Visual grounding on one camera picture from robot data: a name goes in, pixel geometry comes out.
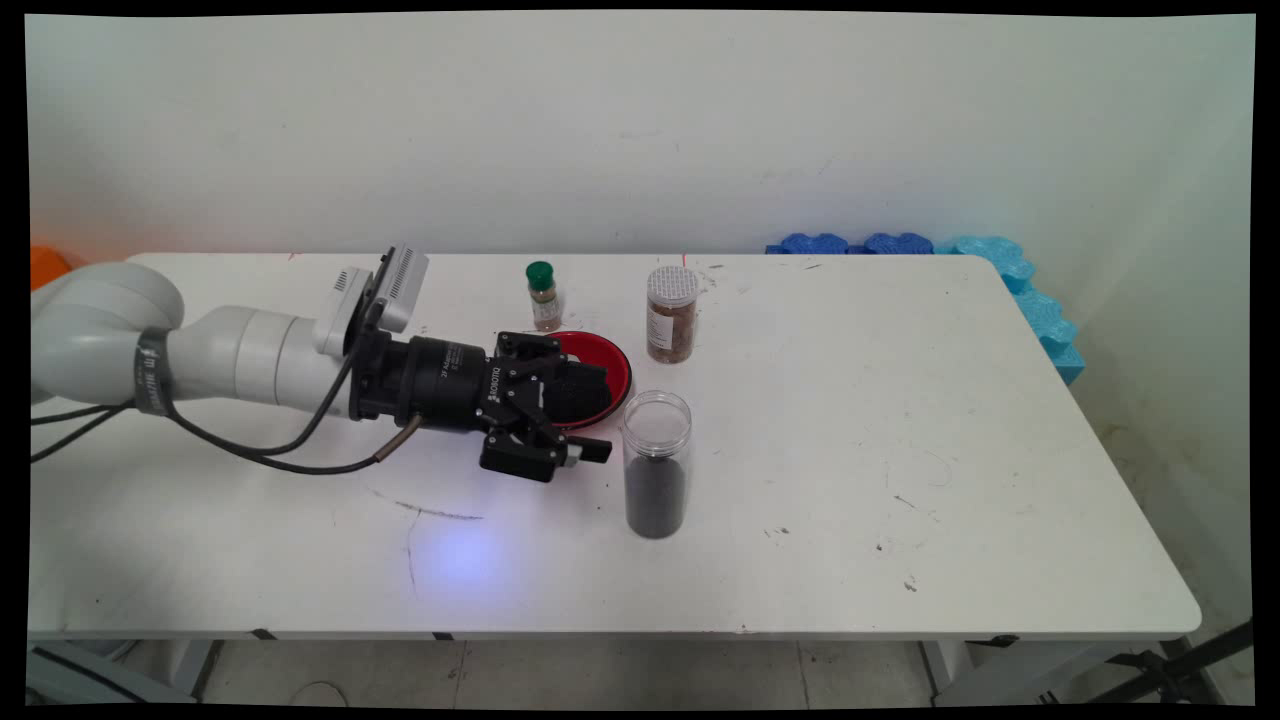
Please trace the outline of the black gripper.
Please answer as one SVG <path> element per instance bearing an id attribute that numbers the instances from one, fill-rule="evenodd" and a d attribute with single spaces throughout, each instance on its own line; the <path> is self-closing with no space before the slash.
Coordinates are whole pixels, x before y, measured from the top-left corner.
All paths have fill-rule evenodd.
<path id="1" fill-rule="evenodd" d="M 612 442 L 567 436 L 540 409 L 540 396 L 611 401 L 609 372 L 548 334 L 500 333 L 492 352 L 425 336 L 366 334 L 351 368 L 349 416 L 483 430 L 480 468 L 539 483 L 559 468 L 611 459 Z"/>

